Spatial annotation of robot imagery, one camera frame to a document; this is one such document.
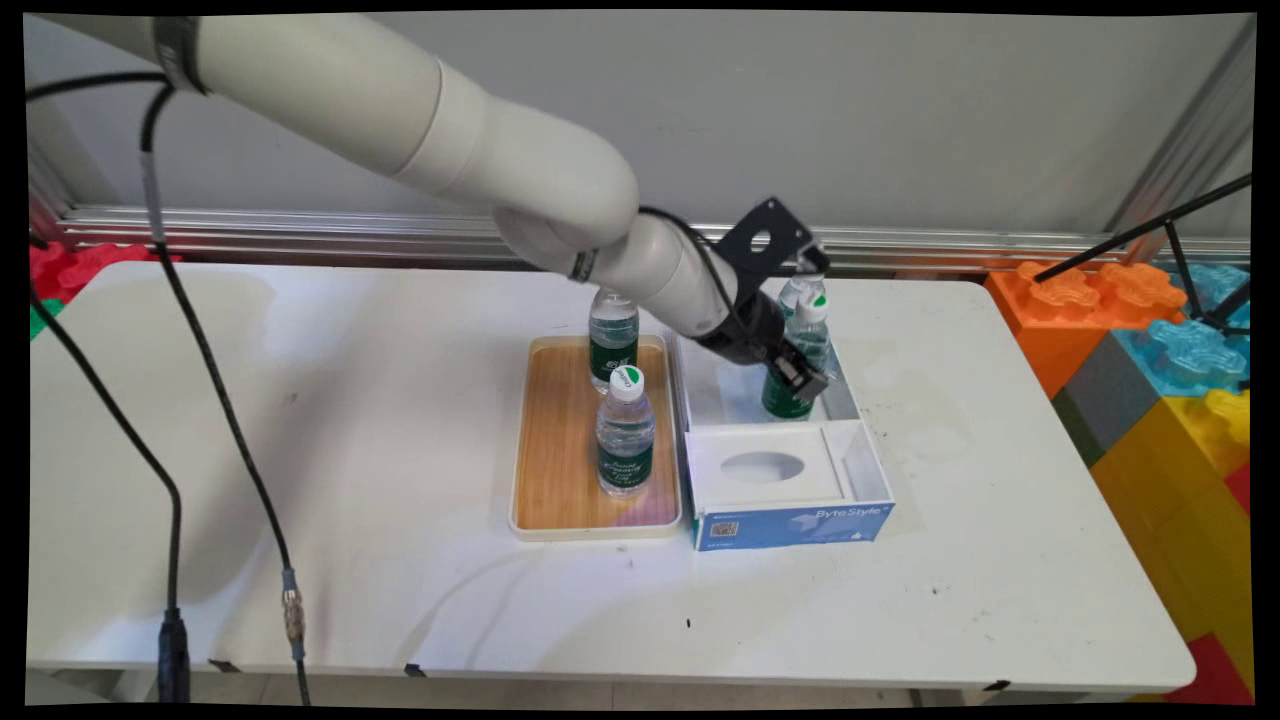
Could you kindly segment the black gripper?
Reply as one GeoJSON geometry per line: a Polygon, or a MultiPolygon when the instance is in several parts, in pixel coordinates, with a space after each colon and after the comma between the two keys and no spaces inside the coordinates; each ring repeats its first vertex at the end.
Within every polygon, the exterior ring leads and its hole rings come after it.
{"type": "Polygon", "coordinates": [[[755,290],[717,328],[694,342],[741,366],[763,364],[791,398],[812,404],[827,389],[829,378],[786,340],[785,332],[781,306],[763,290],[755,290]]]}

